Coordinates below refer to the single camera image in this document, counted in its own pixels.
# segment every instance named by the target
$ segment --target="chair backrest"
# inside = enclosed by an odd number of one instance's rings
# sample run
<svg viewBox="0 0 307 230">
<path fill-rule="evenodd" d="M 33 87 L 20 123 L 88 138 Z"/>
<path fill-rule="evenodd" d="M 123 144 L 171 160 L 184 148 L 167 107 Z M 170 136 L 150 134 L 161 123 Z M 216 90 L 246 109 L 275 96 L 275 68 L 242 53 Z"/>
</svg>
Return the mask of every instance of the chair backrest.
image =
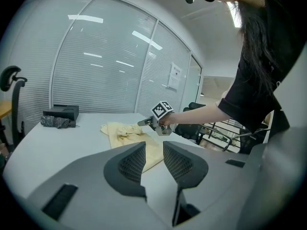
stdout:
<svg viewBox="0 0 307 230">
<path fill-rule="evenodd" d="M 205 106 L 205 105 L 199 104 L 199 103 L 196 103 L 196 102 L 191 102 L 189 104 L 189 109 L 194 110 L 194 109 L 197 109 L 197 108 L 200 108 L 200 107 L 203 107 L 203 106 Z"/>
<path fill-rule="evenodd" d="M 185 125 L 178 124 L 175 128 L 175 133 L 185 139 L 197 140 L 201 125 Z"/>
<path fill-rule="evenodd" d="M 24 133 L 24 122 L 21 122 L 21 132 L 18 131 L 18 103 L 19 103 L 19 93 L 20 88 L 24 87 L 28 79 L 23 77 L 17 77 L 17 73 L 21 69 L 18 66 L 9 66 L 1 73 L 0 76 L 0 88 L 2 91 L 6 92 L 10 89 L 13 81 L 16 81 L 13 94 L 12 94 L 12 136 L 13 144 L 16 148 L 21 140 L 25 137 Z"/>
<path fill-rule="evenodd" d="M 183 109 L 183 111 L 186 112 L 186 111 L 197 109 L 197 108 L 200 108 L 200 107 L 203 107 L 203 106 L 205 106 L 205 105 L 198 104 L 198 103 L 195 103 L 195 102 L 191 102 L 189 104 L 189 107 L 185 107 Z M 178 124 L 177 127 L 175 128 L 175 133 L 179 136 L 182 136 L 183 138 L 186 138 L 186 139 L 197 140 L 199 131 L 201 129 L 202 129 L 201 125 Z"/>
</svg>

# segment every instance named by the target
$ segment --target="person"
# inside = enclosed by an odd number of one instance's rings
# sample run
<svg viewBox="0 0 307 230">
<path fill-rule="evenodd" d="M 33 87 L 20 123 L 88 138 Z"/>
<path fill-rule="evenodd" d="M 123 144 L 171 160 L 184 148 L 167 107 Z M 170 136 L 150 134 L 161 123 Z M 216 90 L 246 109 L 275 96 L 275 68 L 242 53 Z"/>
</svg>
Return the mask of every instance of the person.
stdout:
<svg viewBox="0 0 307 230">
<path fill-rule="evenodd" d="M 218 1 L 232 2 L 241 16 L 243 47 L 235 80 L 217 103 L 170 114 L 161 125 L 205 124 L 231 117 L 254 132 L 268 113 L 281 109 L 273 91 L 304 47 L 306 30 L 299 16 L 305 13 L 297 15 L 304 0 Z"/>
</svg>

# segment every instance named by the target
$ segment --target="hand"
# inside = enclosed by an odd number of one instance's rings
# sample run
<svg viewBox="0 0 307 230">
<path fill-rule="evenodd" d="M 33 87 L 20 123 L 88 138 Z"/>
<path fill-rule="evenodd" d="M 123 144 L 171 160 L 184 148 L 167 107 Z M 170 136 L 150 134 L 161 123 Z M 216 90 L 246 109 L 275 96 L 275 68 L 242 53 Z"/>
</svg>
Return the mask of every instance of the hand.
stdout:
<svg viewBox="0 0 307 230">
<path fill-rule="evenodd" d="M 168 126 L 176 123 L 175 113 L 168 114 L 159 120 L 160 125 Z"/>
</svg>

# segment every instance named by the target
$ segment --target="yellow cloth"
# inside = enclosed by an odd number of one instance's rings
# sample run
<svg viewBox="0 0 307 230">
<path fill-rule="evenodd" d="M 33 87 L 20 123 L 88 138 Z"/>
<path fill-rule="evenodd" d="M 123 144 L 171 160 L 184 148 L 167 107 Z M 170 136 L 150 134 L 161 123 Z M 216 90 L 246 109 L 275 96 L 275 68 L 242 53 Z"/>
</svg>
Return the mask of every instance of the yellow cloth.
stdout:
<svg viewBox="0 0 307 230">
<path fill-rule="evenodd" d="M 146 142 L 146 164 L 143 172 L 152 168 L 163 160 L 163 144 L 157 143 L 137 124 L 125 125 L 121 123 L 107 123 L 101 126 L 101 132 L 109 136 L 111 148 L 145 141 Z"/>
</svg>

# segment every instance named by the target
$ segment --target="glass wall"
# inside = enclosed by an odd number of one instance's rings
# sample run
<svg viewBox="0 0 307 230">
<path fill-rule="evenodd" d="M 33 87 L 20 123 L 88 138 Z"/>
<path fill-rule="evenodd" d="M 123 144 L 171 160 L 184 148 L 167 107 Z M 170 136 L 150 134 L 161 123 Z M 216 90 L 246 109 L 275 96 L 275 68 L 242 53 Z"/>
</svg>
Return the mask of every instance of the glass wall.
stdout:
<svg viewBox="0 0 307 230">
<path fill-rule="evenodd" d="M 28 82 L 21 89 L 18 121 L 26 132 L 49 108 L 49 81 L 54 59 L 62 38 L 71 24 L 68 14 L 77 14 L 90 0 L 40 0 L 27 16 L 14 42 L 8 66 L 21 68 L 19 77 Z M 6 92 L 12 98 L 13 87 Z"/>
<path fill-rule="evenodd" d="M 190 50 L 159 23 L 144 66 L 136 112 L 150 116 L 151 108 L 159 101 L 169 102 L 174 111 L 178 112 L 186 84 L 189 60 Z M 169 87 L 173 64 L 181 69 L 177 88 Z"/>
<path fill-rule="evenodd" d="M 180 111 L 190 50 L 146 12 L 119 0 L 35 0 L 12 22 L 0 63 L 1 70 L 19 66 L 18 75 L 28 78 L 18 118 L 26 133 L 54 104 L 149 116 L 165 100 Z M 169 85 L 173 65 L 180 69 L 177 87 Z"/>
<path fill-rule="evenodd" d="M 180 111 L 188 107 L 191 102 L 196 102 L 199 85 L 201 82 L 201 67 L 192 57 L 186 87 L 184 89 Z"/>
<path fill-rule="evenodd" d="M 133 113 L 155 23 L 125 3 L 93 0 L 59 52 L 53 104 L 79 105 L 86 113 Z"/>
</svg>

